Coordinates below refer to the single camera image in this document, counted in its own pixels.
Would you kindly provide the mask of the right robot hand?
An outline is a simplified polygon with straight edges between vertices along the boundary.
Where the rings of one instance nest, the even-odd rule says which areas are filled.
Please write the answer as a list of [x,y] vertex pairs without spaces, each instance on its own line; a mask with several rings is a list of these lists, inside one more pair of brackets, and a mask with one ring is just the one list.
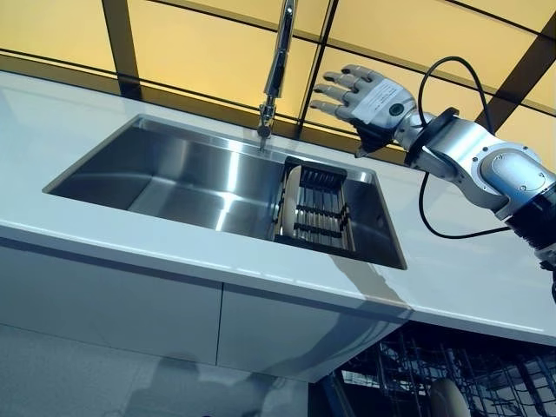
[[396,81],[354,64],[328,71],[323,78],[314,92],[330,100],[313,100],[309,107],[355,128],[361,140],[357,158],[388,144],[409,150],[423,130],[414,96]]

